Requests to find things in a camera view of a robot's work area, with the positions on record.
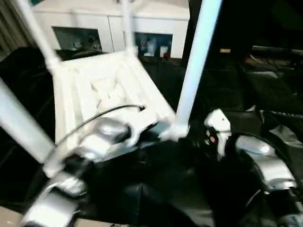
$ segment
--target cabinet glass panel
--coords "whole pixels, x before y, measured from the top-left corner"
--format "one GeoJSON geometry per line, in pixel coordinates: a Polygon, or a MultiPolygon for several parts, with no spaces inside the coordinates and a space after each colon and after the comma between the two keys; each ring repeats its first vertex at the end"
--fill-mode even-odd
{"type": "Polygon", "coordinates": [[[97,29],[53,27],[63,50],[102,50],[97,29]]]}
{"type": "Polygon", "coordinates": [[[139,55],[148,57],[169,57],[172,35],[136,32],[135,44],[139,55]]]}

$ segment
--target white pole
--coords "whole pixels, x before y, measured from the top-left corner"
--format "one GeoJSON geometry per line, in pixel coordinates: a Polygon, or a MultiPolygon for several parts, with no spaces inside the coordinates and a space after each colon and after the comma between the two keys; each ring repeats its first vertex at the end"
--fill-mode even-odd
{"type": "Polygon", "coordinates": [[[187,70],[180,95],[176,121],[172,130],[179,137],[188,133],[188,121],[202,76],[209,46],[212,41],[215,24],[219,15],[222,0],[203,0],[187,70]]]}
{"type": "Polygon", "coordinates": [[[122,0],[122,15],[123,15],[123,28],[125,31],[126,50],[134,53],[133,21],[131,18],[129,0],[122,0]]]}
{"type": "Polygon", "coordinates": [[[55,68],[60,63],[60,59],[56,55],[55,51],[48,44],[47,38],[44,35],[43,31],[41,30],[31,10],[29,0],[15,0],[15,1],[18,4],[21,13],[24,16],[27,26],[34,37],[34,40],[36,41],[39,49],[41,50],[45,58],[46,66],[50,70],[55,68]]]}
{"type": "Polygon", "coordinates": [[[43,163],[54,149],[54,143],[1,79],[0,100],[1,127],[39,163],[43,163]]]}

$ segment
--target black fabric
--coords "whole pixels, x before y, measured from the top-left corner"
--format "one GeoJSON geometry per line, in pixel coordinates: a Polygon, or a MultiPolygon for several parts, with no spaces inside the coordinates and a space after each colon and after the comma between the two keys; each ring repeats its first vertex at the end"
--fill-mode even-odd
{"type": "Polygon", "coordinates": [[[194,159],[190,150],[166,141],[103,163],[89,184],[98,218],[148,226],[214,226],[194,159]]]}
{"type": "MultiPolygon", "coordinates": [[[[100,53],[60,51],[58,54],[69,60],[100,53]]],[[[170,60],[140,60],[176,110],[186,69],[170,60]]],[[[0,75],[54,139],[53,83],[43,62],[38,50],[21,48],[0,63],[0,75]]],[[[237,68],[233,59],[226,56],[209,60],[191,115],[194,120],[191,129],[201,130],[206,115],[221,108],[231,122],[232,132],[266,136],[264,131],[270,135],[272,128],[269,126],[273,121],[262,118],[258,110],[301,113],[302,92],[297,83],[300,77],[287,71],[278,74],[276,79],[256,73],[258,69],[254,71],[237,68]],[[245,111],[253,105],[256,111],[245,111]]],[[[285,125],[302,141],[302,120],[281,113],[271,112],[271,115],[276,114],[271,126],[285,125]]],[[[0,152],[0,202],[24,211],[27,187],[40,165],[5,132],[0,133],[3,151],[0,152]]],[[[303,178],[303,170],[296,168],[302,166],[303,152],[287,148],[279,138],[269,138],[286,147],[283,157],[294,166],[298,178],[303,178]]],[[[217,165],[203,155],[204,148],[194,147],[193,143],[186,146],[161,143],[100,166],[91,186],[92,203],[82,216],[150,226],[212,226],[213,218],[217,226],[237,223],[246,212],[246,202],[255,192],[254,183],[237,160],[228,158],[217,165]]]]}

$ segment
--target curtain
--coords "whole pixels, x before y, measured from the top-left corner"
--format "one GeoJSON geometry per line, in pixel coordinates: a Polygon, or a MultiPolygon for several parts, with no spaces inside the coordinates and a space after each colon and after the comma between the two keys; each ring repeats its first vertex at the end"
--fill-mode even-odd
{"type": "Polygon", "coordinates": [[[23,15],[14,0],[0,0],[0,47],[6,54],[19,47],[33,46],[23,15]]]}

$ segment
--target black cable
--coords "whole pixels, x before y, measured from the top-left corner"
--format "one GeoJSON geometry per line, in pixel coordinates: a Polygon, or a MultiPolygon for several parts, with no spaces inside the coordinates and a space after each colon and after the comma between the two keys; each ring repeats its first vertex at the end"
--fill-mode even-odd
{"type": "Polygon", "coordinates": [[[86,124],[89,123],[90,121],[93,121],[93,120],[95,120],[96,118],[101,117],[101,116],[103,116],[103,115],[105,115],[105,114],[107,114],[107,113],[113,112],[113,111],[115,111],[115,110],[119,110],[119,109],[123,109],[123,108],[128,108],[128,107],[136,107],[136,108],[138,108],[140,111],[142,111],[142,110],[145,109],[145,107],[139,106],[139,105],[121,105],[121,106],[114,107],[114,108],[112,108],[112,109],[103,111],[103,112],[101,112],[101,113],[99,113],[99,114],[96,114],[95,116],[93,116],[93,117],[87,119],[86,121],[84,121],[83,123],[81,123],[80,125],[78,125],[78,126],[77,126],[76,128],[74,128],[72,131],[70,131],[66,136],[64,136],[64,137],[56,144],[56,148],[57,148],[59,145],[63,144],[63,143],[66,141],[66,139],[67,139],[68,137],[70,137],[72,134],[74,134],[76,131],[78,131],[80,128],[82,128],[84,125],[86,125],[86,124]]]}
{"type": "Polygon", "coordinates": [[[251,203],[252,201],[259,195],[259,193],[261,192],[261,189],[258,189],[251,197],[250,199],[247,201],[246,205],[245,205],[245,208],[247,208],[251,203]]]}
{"type": "MultiPolygon", "coordinates": [[[[46,159],[45,163],[49,160],[49,158],[52,156],[52,154],[54,153],[54,151],[56,150],[56,148],[58,146],[60,146],[61,144],[63,144],[66,139],[68,137],[70,137],[72,134],[74,134],[76,131],[78,131],[80,128],[82,128],[84,125],[86,125],[87,123],[89,123],[90,121],[93,121],[95,120],[96,118],[98,117],[101,117],[107,113],[110,113],[112,111],[115,111],[115,110],[119,110],[119,109],[123,109],[123,108],[128,108],[128,107],[136,107],[138,108],[140,111],[144,110],[145,107],[144,106],[139,106],[139,105],[122,105],[122,106],[118,106],[118,107],[114,107],[112,109],[109,109],[109,110],[106,110],[106,111],[103,111],[99,114],[96,114],[95,116],[89,118],[88,120],[84,121],[83,123],[81,123],[80,125],[78,125],[76,128],[74,128],[72,131],[70,131],[66,136],[64,136],[55,146],[55,148],[50,152],[48,158],[46,159]]],[[[33,180],[32,180],[32,183],[29,185],[28,187],[28,190],[27,190],[27,193],[24,197],[24,202],[26,202],[29,198],[30,198],[30,194],[31,192],[36,188],[36,183],[38,183],[39,181],[37,181],[36,179],[38,178],[38,176],[42,176],[43,175],[43,164],[39,167],[39,169],[37,170],[37,172],[35,173],[34,177],[33,177],[33,180]]]]}

